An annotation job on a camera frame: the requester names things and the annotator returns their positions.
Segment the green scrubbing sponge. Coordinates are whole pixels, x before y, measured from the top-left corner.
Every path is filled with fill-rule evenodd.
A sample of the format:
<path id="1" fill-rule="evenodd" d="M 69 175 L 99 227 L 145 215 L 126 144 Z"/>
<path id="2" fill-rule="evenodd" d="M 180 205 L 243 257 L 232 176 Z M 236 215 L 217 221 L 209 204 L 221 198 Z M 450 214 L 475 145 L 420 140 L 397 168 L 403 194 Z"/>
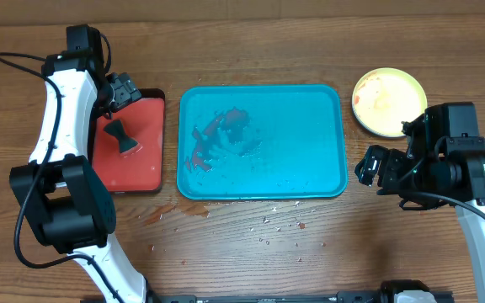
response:
<path id="1" fill-rule="evenodd" d="M 112 120 L 103 128 L 103 131 L 117 140 L 120 154 L 130 152 L 138 147 L 138 141 L 126 134 L 121 120 Z"/>

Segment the yellow-green plate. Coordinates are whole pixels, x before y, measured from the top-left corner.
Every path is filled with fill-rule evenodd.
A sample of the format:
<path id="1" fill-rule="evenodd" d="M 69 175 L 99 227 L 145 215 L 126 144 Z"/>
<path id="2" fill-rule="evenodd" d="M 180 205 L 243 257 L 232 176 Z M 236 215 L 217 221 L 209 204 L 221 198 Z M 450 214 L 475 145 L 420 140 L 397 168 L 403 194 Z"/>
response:
<path id="1" fill-rule="evenodd" d="M 391 67 L 367 72 L 354 86 L 351 106 L 369 132 L 382 137 L 404 136 L 403 122 L 417 119 L 428 107 L 426 93 L 410 74 Z"/>

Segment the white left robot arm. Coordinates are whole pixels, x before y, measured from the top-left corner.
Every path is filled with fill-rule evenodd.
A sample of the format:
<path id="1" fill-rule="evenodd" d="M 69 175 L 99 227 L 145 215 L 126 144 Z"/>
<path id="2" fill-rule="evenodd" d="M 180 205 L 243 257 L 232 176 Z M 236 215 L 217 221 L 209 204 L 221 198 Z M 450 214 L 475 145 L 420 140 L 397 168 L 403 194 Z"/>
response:
<path id="1" fill-rule="evenodd" d="M 10 171 L 20 211 L 13 236 L 18 260 L 29 268 L 78 263 L 107 302 L 158 302 L 146 277 L 115 236 L 115 204 L 89 161 L 95 118 L 133 101 L 125 74 L 111 58 L 65 51 L 43 59 L 46 107 L 37 145 L 25 166 Z"/>

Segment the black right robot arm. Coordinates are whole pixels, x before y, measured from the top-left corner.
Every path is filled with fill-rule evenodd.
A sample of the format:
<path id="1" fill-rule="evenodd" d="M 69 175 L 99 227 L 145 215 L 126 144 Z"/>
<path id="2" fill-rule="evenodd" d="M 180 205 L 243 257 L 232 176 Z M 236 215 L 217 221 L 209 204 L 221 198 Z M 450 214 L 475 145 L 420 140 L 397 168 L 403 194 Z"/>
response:
<path id="1" fill-rule="evenodd" d="M 408 151 L 370 146 L 354 173 L 396 195 L 407 211 L 455 209 L 471 257 L 477 298 L 485 302 L 485 149 L 442 152 L 439 146 Z"/>

